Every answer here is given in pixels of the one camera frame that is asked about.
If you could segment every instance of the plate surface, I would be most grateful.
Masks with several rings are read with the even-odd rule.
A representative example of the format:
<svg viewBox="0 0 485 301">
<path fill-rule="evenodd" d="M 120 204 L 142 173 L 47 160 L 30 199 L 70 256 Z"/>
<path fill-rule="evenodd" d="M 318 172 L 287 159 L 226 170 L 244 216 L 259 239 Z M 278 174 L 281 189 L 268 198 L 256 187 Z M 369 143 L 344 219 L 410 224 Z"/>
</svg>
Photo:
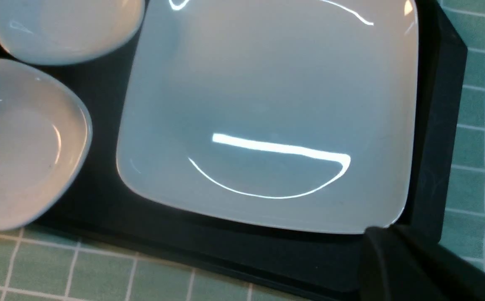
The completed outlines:
<svg viewBox="0 0 485 301">
<path fill-rule="evenodd" d="M 118 171 L 176 208 L 362 233 L 407 197 L 418 24 L 410 0 L 151 2 Z"/>
<path fill-rule="evenodd" d="M 0 59 L 0 230 L 29 223 L 60 198 L 84 162 L 91 124 L 66 86 Z"/>
</svg>

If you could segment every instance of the white bowl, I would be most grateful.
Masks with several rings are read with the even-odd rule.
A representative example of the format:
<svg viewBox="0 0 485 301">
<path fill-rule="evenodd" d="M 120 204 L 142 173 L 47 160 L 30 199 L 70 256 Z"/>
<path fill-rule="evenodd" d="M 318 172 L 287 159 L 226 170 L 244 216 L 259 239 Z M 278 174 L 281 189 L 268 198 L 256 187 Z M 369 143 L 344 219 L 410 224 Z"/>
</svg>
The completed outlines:
<svg viewBox="0 0 485 301">
<path fill-rule="evenodd" d="M 144 0 L 0 0 L 0 44 L 37 65 L 80 63 L 129 41 Z"/>
<path fill-rule="evenodd" d="M 66 86 L 0 59 L 0 230 L 33 221 L 62 196 L 90 148 L 91 125 Z"/>
<path fill-rule="evenodd" d="M 146 12 L 118 138 L 139 195 L 244 223 L 363 233 L 400 216 L 413 0 L 171 0 Z"/>
</svg>

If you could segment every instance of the black corner piece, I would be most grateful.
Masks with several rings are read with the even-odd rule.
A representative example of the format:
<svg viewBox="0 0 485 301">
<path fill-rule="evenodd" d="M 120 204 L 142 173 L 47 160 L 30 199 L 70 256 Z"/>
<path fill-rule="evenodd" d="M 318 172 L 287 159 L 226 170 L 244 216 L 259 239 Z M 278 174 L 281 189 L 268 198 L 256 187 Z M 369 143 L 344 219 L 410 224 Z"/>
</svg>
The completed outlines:
<svg viewBox="0 0 485 301">
<path fill-rule="evenodd" d="M 485 273 L 409 226 L 365 231 L 361 301 L 485 301 Z"/>
</svg>

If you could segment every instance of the black tray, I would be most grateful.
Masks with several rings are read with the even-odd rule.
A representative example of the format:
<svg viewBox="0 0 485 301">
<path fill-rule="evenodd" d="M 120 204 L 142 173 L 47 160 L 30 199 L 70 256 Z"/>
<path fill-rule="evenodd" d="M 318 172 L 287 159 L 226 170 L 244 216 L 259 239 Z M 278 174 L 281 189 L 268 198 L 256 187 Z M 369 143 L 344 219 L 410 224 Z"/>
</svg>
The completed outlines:
<svg viewBox="0 0 485 301">
<path fill-rule="evenodd" d="M 399 223 L 438 241 L 467 48 L 435 0 L 417 2 L 414 157 Z M 151 202 L 124 185 L 116 170 L 116 143 L 138 39 L 139 34 L 87 63 L 39 67 L 83 100 L 94 134 L 76 181 L 37 223 L 309 299 L 358 299 L 360 235 L 311 234 L 205 217 Z M 1 47 L 0 57 L 11 59 Z"/>
</svg>

